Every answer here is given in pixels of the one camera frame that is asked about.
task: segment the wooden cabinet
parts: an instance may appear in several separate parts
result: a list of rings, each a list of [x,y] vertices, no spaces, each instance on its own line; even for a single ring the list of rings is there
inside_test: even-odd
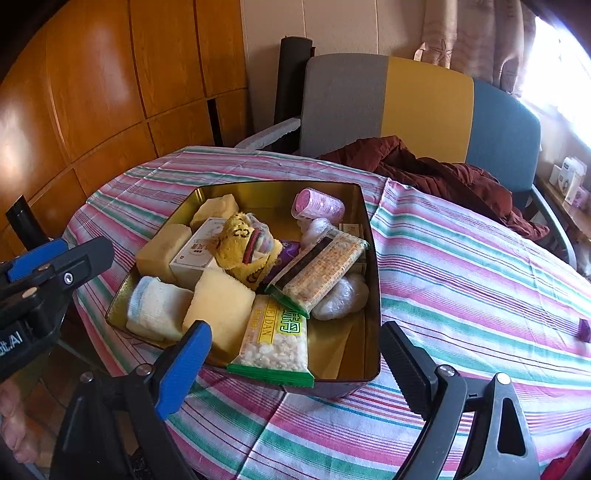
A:
[[[145,113],[203,98],[192,0],[131,0],[131,31]]]
[[[59,236],[125,170],[245,138],[246,93],[239,0],[69,0],[0,85],[0,260],[20,195]]]
[[[207,96],[246,87],[240,0],[195,0]]]
[[[187,145],[213,145],[205,100],[183,105],[150,119],[149,125],[159,157]]]

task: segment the dark red jacket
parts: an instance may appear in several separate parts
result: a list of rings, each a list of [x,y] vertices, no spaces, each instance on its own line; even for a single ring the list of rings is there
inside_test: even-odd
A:
[[[480,213],[530,240],[539,240],[550,231],[545,225],[525,220],[513,207],[511,192],[487,171],[462,163],[415,158],[398,137],[364,138],[319,159],[391,178]]]

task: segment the round table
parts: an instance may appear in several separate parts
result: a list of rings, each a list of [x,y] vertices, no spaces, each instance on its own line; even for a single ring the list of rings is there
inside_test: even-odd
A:
[[[574,271],[444,200],[371,173],[268,152],[188,147],[130,169],[74,214],[64,234],[71,244],[104,235],[115,247],[113,267],[74,297],[112,375],[159,354],[105,322],[134,254],[195,187],[277,179],[361,186],[380,268],[383,321],[395,319],[436,362],[463,374],[507,372],[541,465],[566,452],[591,423],[591,360],[571,340],[578,318],[591,318],[591,286]],[[562,420],[560,427],[554,419]],[[382,360],[375,381],[338,400],[202,370],[168,425],[191,466],[208,478],[328,480],[391,479],[423,422],[408,410]],[[453,477],[469,426],[466,416],[442,478]]]

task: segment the yellow cartoon towel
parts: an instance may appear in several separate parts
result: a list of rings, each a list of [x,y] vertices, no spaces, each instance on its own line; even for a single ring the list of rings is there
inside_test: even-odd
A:
[[[256,290],[282,249],[266,224],[251,213],[236,213],[226,220],[220,234],[216,261],[248,288]]]

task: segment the small white box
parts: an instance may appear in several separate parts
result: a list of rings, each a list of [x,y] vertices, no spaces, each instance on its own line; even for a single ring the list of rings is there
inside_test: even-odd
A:
[[[221,270],[214,254],[217,239],[226,219],[208,218],[193,234],[176,257],[170,262],[170,269],[177,278],[177,285],[188,290],[195,290],[195,285],[206,268]]]
[[[561,168],[558,165],[552,165],[552,174],[550,175],[550,185],[556,187],[558,185],[558,176],[560,175]]]
[[[558,189],[565,197],[569,196],[570,203],[574,200],[574,194],[583,183],[583,179],[587,173],[587,165],[581,162],[578,158],[566,157],[562,163],[560,174],[558,175]]]

